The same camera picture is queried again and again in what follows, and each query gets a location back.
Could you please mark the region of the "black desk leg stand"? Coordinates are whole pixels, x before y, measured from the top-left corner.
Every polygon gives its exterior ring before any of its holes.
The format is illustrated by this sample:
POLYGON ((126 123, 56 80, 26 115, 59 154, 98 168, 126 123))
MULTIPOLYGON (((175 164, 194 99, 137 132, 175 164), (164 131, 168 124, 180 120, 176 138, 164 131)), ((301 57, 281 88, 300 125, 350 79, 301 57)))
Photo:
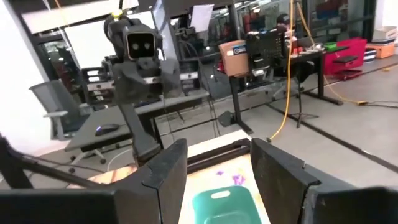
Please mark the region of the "black desk leg stand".
POLYGON ((253 133, 253 130, 241 118, 241 110, 238 96, 239 78, 229 77, 229 85, 231 89, 234 112, 225 111, 217 117, 217 120, 223 127, 237 124, 246 134, 250 135, 253 133))

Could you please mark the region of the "black tripod stand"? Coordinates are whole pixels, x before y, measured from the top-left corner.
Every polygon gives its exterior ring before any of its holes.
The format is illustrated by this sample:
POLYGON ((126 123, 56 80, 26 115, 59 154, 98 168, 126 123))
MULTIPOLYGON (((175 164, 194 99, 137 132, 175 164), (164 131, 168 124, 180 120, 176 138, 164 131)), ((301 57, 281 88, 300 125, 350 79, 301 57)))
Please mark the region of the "black tripod stand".
POLYGON ((289 81, 289 84, 293 84, 293 87, 290 87, 289 90, 292 90, 295 93, 295 97, 298 100, 298 111, 295 113, 289 113, 288 116, 290 118, 294 118, 296 120, 296 128, 301 128, 301 125, 303 125, 304 121, 306 119, 317 119, 319 118, 319 115, 317 114, 310 114, 310 113, 305 113, 303 111, 303 105, 302 105, 302 85, 301 83, 294 78, 292 81, 289 81))

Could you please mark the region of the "orange storage box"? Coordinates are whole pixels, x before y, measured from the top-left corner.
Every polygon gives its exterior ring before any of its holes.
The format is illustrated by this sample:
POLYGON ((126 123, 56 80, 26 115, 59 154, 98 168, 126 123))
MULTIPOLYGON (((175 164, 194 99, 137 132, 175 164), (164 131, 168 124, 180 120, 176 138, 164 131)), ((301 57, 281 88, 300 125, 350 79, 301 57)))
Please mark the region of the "orange storage box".
POLYGON ((370 44, 366 45, 367 48, 372 48, 376 51, 376 58, 387 58, 395 54, 395 44, 370 44))

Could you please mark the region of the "large white lit screen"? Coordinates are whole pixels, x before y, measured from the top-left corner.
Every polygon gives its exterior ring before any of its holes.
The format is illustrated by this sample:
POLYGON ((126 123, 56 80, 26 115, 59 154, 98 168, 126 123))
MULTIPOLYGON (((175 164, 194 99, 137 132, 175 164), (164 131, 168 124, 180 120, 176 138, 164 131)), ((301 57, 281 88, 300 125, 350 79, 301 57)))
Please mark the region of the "large white lit screen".
POLYGON ((116 54, 103 25, 104 20, 64 29, 80 68, 99 67, 105 57, 116 54))

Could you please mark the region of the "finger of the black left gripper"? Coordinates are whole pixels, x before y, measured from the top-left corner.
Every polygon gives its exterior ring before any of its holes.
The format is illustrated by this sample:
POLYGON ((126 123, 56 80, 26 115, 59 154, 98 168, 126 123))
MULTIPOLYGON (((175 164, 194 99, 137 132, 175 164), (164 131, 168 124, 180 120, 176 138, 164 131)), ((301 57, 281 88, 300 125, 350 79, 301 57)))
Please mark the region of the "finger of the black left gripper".
POLYGON ((116 63, 112 68, 118 103, 138 103, 148 96, 148 86, 138 72, 135 62, 116 63))
POLYGON ((182 94, 180 67, 178 60, 160 62, 162 88, 165 97, 178 97, 182 94))

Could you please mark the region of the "black work table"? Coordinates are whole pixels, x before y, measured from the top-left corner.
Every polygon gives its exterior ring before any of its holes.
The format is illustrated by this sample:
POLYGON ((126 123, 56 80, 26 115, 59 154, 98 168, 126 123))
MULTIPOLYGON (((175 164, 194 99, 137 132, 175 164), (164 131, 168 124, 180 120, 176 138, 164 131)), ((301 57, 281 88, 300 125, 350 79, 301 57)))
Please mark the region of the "black work table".
POLYGON ((341 100, 331 98, 328 96, 325 96, 325 77, 324 77, 324 53, 323 51, 317 51, 317 52, 312 52, 309 54, 300 54, 297 57, 294 57, 293 59, 290 60, 291 64, 299 63, 299 62, 304 62, 307 60, 312 60, 315 62, 315 73, 317 74, 317 92, 314 93, 311 90, 305 90, 303 92, 304 95, 310 96, 312 98, 316 98, 319 100, 323 100, 329 103, 332 103, 334 105, 341 106, 343 102, 341 100))

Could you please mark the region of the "teal plastic bin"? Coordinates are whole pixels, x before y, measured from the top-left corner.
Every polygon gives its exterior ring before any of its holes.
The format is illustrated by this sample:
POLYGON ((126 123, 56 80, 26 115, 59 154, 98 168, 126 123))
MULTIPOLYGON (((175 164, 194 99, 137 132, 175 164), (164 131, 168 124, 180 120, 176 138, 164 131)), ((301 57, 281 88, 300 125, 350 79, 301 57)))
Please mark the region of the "teal plastic bin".
POLYGON ((195 224, 262 224, 250 191, 241 185, 196 194, 192 205, 195 224))

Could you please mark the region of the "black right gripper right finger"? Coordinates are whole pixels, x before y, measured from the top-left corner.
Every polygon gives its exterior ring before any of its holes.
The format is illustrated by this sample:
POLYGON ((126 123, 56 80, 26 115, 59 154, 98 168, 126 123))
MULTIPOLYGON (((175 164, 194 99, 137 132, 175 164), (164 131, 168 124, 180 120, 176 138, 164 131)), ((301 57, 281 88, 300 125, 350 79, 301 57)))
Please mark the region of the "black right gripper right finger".
POLYGON ((355 187, 259 138, 250 154, 271 224, 398 224, 398 187, 355 187))

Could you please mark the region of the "red tool cabinet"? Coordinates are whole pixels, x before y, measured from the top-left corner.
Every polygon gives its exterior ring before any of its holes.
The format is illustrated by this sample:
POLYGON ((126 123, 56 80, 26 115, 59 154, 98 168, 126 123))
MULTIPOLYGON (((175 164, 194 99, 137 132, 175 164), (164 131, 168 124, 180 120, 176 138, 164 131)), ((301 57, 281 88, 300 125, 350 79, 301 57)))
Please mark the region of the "red tool cabinet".
POLYGON ((356 37, 339 41, 327 49, 324 54, 324 75, 339 80, 359 76, 362 71, 358 67, 364 63, 366 44, 366 39, 356 37))

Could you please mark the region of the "brown cardboard box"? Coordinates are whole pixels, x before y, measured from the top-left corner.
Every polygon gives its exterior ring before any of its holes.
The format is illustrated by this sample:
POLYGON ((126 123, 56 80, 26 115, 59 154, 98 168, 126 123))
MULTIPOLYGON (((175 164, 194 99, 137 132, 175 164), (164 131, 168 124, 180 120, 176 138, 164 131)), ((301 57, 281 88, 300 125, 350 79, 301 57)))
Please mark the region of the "brown cardboard box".
POLYGON ((246 42, 235 40, 218 46, 225 74, 229 77, 243 77, 249 74, 249 60, 246 42))

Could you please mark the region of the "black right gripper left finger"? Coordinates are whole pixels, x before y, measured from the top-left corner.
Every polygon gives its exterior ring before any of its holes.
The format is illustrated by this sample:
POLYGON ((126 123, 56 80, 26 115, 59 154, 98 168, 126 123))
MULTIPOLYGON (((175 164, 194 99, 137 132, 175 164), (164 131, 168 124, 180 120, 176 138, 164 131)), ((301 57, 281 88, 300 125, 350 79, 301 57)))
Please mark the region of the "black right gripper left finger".
POLYGON ((127 177, 100 184, 43 166, 0 138, 0 224, 177 224, 187 179, 178 139, 127 177))

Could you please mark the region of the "hanging white paper sheet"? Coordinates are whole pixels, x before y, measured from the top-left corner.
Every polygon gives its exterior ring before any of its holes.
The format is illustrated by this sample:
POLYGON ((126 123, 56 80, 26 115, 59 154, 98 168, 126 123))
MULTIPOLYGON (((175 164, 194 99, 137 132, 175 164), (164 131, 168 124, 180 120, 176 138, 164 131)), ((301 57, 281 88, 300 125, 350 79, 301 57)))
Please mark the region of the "hanging white paper sheet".
POLYGON ((195 28, 195 32, 205 32, 208 30, 214 4, 203 4, 193 6, 190 26, 195 28))

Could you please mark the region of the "person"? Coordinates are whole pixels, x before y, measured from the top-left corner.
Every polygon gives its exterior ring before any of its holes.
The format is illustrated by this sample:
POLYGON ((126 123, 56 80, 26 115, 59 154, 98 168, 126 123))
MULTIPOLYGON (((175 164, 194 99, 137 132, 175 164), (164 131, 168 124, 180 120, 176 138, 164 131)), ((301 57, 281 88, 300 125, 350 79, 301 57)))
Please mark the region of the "person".
POLYGON ((280 14, 276 19, 276 31, 286 33, 290 30, 290 17, 286 13, 280 14))

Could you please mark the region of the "angled side monitor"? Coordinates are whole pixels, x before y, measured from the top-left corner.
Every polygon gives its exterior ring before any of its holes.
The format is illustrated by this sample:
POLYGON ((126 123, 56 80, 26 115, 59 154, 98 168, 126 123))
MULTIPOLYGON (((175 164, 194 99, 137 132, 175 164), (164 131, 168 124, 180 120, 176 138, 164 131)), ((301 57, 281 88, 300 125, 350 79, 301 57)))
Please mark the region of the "angled side monitor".
POLYGON ((165 10, 164 0, 156 0, 155 5, 152 7, 152 14, 155 26, 158 33, 163 37, 164 42, 171 42, 174 32, 170 25, 170 17, 165 10))

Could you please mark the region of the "grey office chair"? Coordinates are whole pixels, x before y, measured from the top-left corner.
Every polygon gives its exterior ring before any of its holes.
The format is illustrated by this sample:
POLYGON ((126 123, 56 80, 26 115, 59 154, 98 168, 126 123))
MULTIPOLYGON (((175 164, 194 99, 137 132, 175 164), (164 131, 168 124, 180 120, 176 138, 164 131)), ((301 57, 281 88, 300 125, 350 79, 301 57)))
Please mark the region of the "grey office chair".
POLYGON ((50 120, 51 140, 71 139, 93 112, 90 105, 77 103, 60 80, 43 82, 29 90, 43 106, 44 118, 50 120))

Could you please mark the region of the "grey desk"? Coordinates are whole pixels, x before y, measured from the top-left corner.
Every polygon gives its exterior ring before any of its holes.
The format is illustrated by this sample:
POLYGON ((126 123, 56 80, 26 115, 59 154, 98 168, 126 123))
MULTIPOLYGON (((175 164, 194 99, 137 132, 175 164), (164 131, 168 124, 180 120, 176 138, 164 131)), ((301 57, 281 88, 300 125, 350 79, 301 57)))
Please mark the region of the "grey desk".
MULTIPOLYGON (((136 108, 136 113, 140 117, 145 131, 153 135, 158 142, 161 142, 157 125, 150 123, 154 118, 200 105, 202 100, 208 98, 208 96, 209 93, 204 89, 194 90, 187 96, 168 98, 165 101, 158 101, 153 104, 138 107, 136 108)), ((119 141, 124 141, 129 138, 129 129, 125 126, 122 113, 117 106, 114 106, 92 113, 64 150, 70 152, 81 149, 83 152, 86 152, 116 144, 119 141), (119 124, 121 127, 117 131, 103 136, 96 136, 95 131, 97 127, 104 124, 119 124)))

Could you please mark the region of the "black computer mouse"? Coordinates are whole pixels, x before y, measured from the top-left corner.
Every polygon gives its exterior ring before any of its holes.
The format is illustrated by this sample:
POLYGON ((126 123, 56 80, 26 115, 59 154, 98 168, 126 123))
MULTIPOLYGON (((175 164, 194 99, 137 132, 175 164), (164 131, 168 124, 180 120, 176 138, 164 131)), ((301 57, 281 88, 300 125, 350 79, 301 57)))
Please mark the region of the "black computer mouse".
POLYGON ((117 131, 119 128, 119 124, 103 124, 96 128, 95 136, 103 136, 105 134, 117 131))

